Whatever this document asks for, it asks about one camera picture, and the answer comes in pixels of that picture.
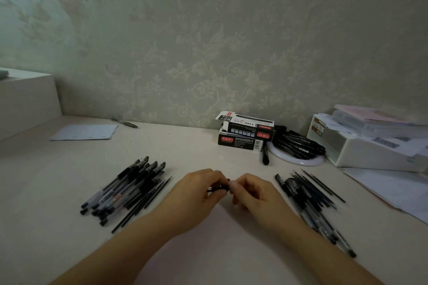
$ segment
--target red logo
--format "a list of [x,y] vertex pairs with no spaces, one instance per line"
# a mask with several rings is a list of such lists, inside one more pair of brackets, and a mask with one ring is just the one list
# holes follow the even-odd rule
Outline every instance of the red logo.
[[222,137],[221,137],[221,140],[222,140],[222,141],[225,141],[225,142],[233,142],[233,138],[232,138],[232,137],[222,136]]
[[264,139],[268,139],[269,138],[269,134],[265,134],[265,133],[257,133],[258,137],[263,137]]

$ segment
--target white desk surface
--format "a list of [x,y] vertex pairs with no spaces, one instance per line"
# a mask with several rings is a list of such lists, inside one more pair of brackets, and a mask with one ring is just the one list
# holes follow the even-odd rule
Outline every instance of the white desk surface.
[[[218,131],[200,128],[137,123],[139,129],[119,125],[111,140],[48,141],[63,126],[79,123],[113,124],[62,116],[0,142],[1,284],[46,284],[103,244],[117,220],[103,228],[96,218],[82,217],[79,207],[137,158],[166,161],[166,175],[174,175],[152,207],[190,171],[220,169],[231,179],[249,172],[278,187],[276,173],[288,177],[300,169],[273,155],[264,166],[259,152],[218,146]],[[391,209],[329,162],[307,171],[347,201],[335,201],[337,212],[324,211],[356,251],[358,263],[386,284],[427,283],[427,225]],[[317,283],[296,255],[247,213],[230,208],[230,201],[227,196],[197,229],[168,243],[143,270],[140,283],[162,284],[161,279],[174,279],[173,273],[181,275],[174,284]],[[181,252],[179,266],[173,265],[177,259],[162,256],[174,250]],[[209,274],[216,277],[207,281]]]

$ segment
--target hand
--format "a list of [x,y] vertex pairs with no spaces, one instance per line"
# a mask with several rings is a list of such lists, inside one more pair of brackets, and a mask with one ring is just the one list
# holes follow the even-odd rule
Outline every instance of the hand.
[[230,191],[234,205],[243,204],[263,228],[278,237],[307,228],[269,181],[246,173],[230,182]]
[[229,185],[229,181],[219,170],[203,169],[188,173],[174,186],[153,214],[167,223],[174,235],[189,231],[201,223],[227,195],[227,191],[218,190],[208,196],[207,189],[210,186],[220,185]]

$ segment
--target leaf pattern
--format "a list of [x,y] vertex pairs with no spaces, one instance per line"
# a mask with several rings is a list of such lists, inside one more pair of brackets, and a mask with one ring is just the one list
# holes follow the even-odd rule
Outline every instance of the leaf pattern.
[[334,104],[427,111],[426,0],[0,0],[0,65],[53,73],[63,112],[305,132]]

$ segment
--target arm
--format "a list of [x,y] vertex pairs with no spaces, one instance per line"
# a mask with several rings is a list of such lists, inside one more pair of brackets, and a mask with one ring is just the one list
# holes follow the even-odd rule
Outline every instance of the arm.
[[220,171],[204,169],[180,180],[162,203],[62,274],[51,285],[133,284],[147,261],[170,239],[204,220],[226,196],[207,196],[211,185],[228,185]]
[[242,203],[257,222],[295,251],[322,284],[383,284],[339,248],[309,228],[269,181],[245,174],[230,182],[233,203]]

